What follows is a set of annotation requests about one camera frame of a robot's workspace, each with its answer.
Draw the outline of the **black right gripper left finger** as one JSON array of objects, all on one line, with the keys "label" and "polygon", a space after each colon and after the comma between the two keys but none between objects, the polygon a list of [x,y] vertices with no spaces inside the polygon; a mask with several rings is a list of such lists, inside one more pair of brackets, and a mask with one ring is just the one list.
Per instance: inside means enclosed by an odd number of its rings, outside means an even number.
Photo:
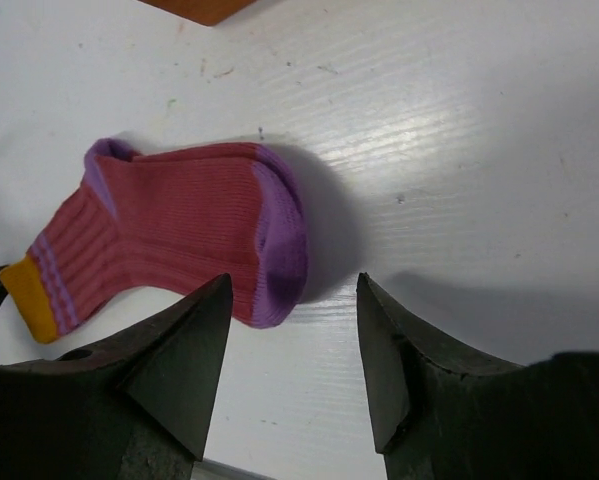
[{"label": "black right gripper left finger", "polygon": [[222,274],[55,360],[0,365],[0,479],[187,479],[204,455],[232,313]]}]

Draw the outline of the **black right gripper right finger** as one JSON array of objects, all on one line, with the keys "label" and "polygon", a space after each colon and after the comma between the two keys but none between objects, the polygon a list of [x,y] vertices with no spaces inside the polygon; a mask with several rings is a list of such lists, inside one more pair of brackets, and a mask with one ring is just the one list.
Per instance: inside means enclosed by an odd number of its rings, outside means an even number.
[{"label": "black right gripper right finger", "polygon": [[391,479],[599,479],[599,352],[521,366],[413,314],[369,275],[357,327]]}]

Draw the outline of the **maroon purple orange sock pair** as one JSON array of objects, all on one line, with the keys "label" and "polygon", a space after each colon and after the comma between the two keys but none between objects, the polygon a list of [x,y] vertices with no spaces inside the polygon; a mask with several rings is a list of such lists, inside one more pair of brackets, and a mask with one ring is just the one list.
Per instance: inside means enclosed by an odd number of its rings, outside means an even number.
[{"label": "maroon purple orange sock pair", "polygon": [[119,293],[186,295],[221,274],[232,280],[233,316],[271,328],[299,303],[308,264],[295,178],[268,147],[144,155],[103,138],[86,152],[78,188],[0,281],[33,338],[51,343]]}]

